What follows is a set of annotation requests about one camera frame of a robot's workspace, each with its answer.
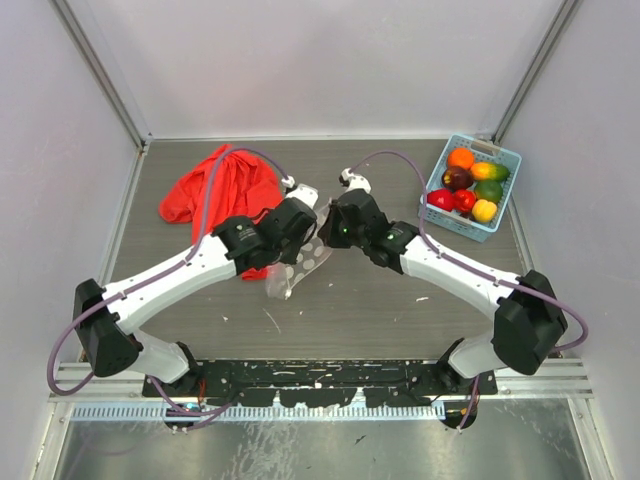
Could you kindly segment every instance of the toy fruit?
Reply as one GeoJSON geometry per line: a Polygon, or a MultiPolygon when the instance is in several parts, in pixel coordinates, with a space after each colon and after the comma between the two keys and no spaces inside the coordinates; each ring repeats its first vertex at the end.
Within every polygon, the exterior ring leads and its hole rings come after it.
{"type": "Polygon", "coordinates": [[[464,190],[473,185],[473,177],[462,167],[449,167],[442,174],[442,184],[452,192],[464,190]]]}
{"type": "Polygon", "coordinates": [[[502,185],[495,180],[482,180],[476,184],[474,188],[478,200],[489,200],[493,203],[500,202],[502,198],[502,185]]]}
{"type": "Polygon", "coordinates": [[[472,165],[473,152],[468,148],[454,148],[447,157],[447,166],[449,167],[462,167],[465,170],[469,170],[472,165]]]}
{"type": "Polygon", "coordinates": [[[478,200],[471,213],[478,223],[489,223],[498,212],[498,206],[489,200],[478,200]]]}
{"type": "Polygon", "coordinates": [[[434,190],[427,194],[427,203],[450,212],[453,210],[453,193],[446,188],[434,190]]]}
{"type": "Polygon", "coordinates": [[[504,165],[497,163],[480,162],[475,163],[471,167],[471,175],[476,182],[481,180],[495,180],[496,182],[504,182],[509,178],[509,169],[504,165]]]}
{"type": "Polygon", "coordinates": [[[461,213],[468,213],[476,203],[475,193],[469,190],[458,190],[453,194],[453,207],[461,213]]]}

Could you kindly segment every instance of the gray table surface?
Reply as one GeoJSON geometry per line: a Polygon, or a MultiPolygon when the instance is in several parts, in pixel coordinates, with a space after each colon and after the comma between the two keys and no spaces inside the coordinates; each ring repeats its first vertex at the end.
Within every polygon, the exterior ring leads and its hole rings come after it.
{"type": "MultiPolygon", "coordinates": [[[[340,171],[368,153],[409,154],[428,178],[444,141],[263,141],[245,143],[276,158],[321,201],[341,193],[340,171]]],[[[169,225],[159,202],[219,142],[154,142],[144,161],[113,280],[129,277],[189,247],[191,225],[169,225]]],[[[411,169],[388,156],[363,174],[390,219],[417,222],[420,186],[411,169]]],[[[433,224],[440,242],[475,260],[521,272],[510,219],[484,244],[433,224]]],[[[335,251],[287,300],[270,299],[264,282],[239,278],[206,287],[167,308],[144,330],[182,341],[196,358],[437,358],[456,339],[491,328],[471,306],[440,288],[373,265],[359,251],[335,251]],[[279,329],[271,320],[273,317],[279,329]]]]}

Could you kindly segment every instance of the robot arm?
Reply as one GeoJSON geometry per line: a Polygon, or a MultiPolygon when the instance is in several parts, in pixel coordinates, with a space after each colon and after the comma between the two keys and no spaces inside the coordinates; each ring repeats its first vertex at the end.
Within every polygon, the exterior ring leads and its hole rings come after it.
{"type": "Polygon", "coordinates": [[[195,255],[187,249],[133,277],[101,288],[87,280],[76,288],[77,317],[91,306],[123,292],[76,328],[93,373],[108,377],[133,370],[174,387],[190,388],[199,367],[188,347],[166,343],[140,328],[161,310],[193,292],[240,275],[250,268],[283,262],[294,264],[316,222],[315,189],[298,185],[259,223],[248,217],[228,218],[203,238],[195,255]],[[126,295],[133,285],[141,286],[126,295]]]}
{"type": "Polygon", "coordinates": [[[460,339],[447,350],[439,361],[443,383],[456,386],[482,372],[504,367],[525,375],[537,371],[567,328],[562,311],[470,270],[555,297],[543,275],[531,271],[521,277],[502,272],[428,237],[436,251],[414,225],[387,220],[364,177],[345,170],[340,181],[347,191],[332,201],[327,221],[319,231],[327,246],[359,247],[376,265],[434,283],[493,320],[493,332],[460,339]],[[472,268],[463,268],[456,260],[472,268]]]}

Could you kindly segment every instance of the metal floor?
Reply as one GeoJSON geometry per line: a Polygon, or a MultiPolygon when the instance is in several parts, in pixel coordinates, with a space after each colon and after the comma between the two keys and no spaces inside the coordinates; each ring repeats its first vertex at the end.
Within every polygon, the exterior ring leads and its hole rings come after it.
{"type": "MultiPolygon", "coordinates": [[[[444,141],[264,141],[297,181],[341,193],[340,172],[366,154],[409,154],[428,178],[444,141]]],[[[190,245],[191,225],[169,225],[157,207],[174,183],[219,142],[151,144],[144,160],[112,279],[136,274],[190,245]]],[[[420,186],[401,160],[382,156],[362,173],[390,219],[417,222],[420,186]]],[[[484,244],[428,224],[440,242],[496,268],[520,272],[510,219],[484,244]]],[[[376,267],[359,251],[336,251],[293,290],[287,301],[267,298],[263,282],[239,278],[204,288],[147,323],[148,333],[189,345],[196,358],[437,358],[451,343],[490,328],[469,305],[429,283],[376,267]],[[279,330],[270,317],[273,317],[279,330]]]]}
{"type": "Polygon", "coordinates": [[[481,402],[462,435],[438,421],[73,422],[55,480],[591,478],[566,400],[481,402]],[[124,455],[109,452],[127,452],[124,455]]]}

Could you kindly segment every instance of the mango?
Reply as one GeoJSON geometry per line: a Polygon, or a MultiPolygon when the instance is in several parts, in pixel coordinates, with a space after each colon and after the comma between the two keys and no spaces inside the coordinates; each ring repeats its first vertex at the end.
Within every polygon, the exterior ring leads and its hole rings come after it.
{"type": "Polygon", "coordinates": [[[471,175],[476,182],[482,180],[504,182],[509,178],[510,173],[507,167],[498,165],[497,163],[480,162],[471,166],[471,175]]]}

